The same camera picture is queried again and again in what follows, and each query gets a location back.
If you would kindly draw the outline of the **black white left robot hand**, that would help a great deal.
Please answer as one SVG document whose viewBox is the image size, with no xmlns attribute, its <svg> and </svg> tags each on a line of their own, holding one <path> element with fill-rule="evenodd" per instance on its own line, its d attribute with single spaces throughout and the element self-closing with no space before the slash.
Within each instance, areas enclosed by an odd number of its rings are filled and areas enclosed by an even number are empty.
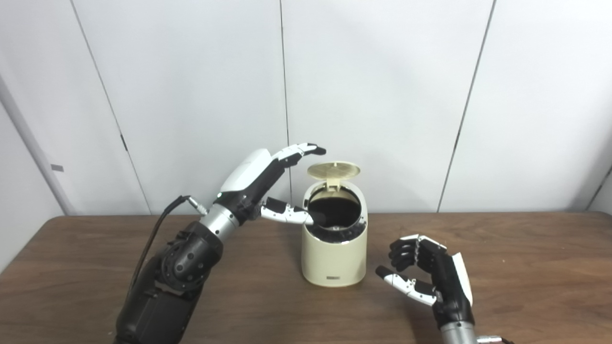
<svg viewBox="0 0 612 344">
<path fill-rule="evenodd" d="M 313 143 L 293 144 L 274 155 L 266 149 L 255 150 L 225 180 L 213 203 L 230 211 L 243 225 L 286 169 L 296 166 L 305 155 L 326 153 L 326 149 Z"/>
</svg>

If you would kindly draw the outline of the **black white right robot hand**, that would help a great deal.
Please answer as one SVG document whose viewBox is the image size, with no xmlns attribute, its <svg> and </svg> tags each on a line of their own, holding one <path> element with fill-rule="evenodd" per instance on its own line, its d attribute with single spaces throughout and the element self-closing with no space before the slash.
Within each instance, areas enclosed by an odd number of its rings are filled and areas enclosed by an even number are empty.
<svg viewBox="0 0 612 344">
<path fill-rule="evenodd" d="M 441 329 L 450 323 L 476 324 L 473 295 L 461 253 L 425 235 L 404 236 L 390 244 L 393 269 L 378 266 L 377 276 L 407 298 L 429 306 Z"/>
</svg>

